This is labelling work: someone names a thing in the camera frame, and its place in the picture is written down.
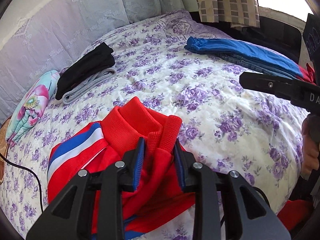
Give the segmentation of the right hand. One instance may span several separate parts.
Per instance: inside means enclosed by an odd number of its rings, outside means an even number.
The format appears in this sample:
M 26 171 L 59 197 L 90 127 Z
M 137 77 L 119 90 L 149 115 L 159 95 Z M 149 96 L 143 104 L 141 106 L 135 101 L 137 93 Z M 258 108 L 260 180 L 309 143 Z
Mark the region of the right hand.
M 302 154 L 303 162 L 301 169 L 301 176 L 304 179 L 308 179 L 313 170 L 319 168 L 319 144 L 315 143 L 310 137 L 309 117 L 307 117 L 302 123 Z

